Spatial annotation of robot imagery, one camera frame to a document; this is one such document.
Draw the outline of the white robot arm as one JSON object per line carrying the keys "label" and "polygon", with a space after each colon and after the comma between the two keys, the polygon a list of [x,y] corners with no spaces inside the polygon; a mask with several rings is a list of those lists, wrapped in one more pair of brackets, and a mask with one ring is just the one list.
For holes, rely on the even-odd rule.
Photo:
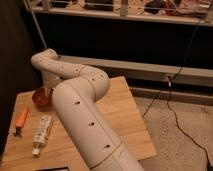
{"label": "white robot arm", "polygon": [[64,62],[53,49],[31,63],[50,74],[53,107],[90,171],[145,171],[95,105],[109,90],[106,72]]}

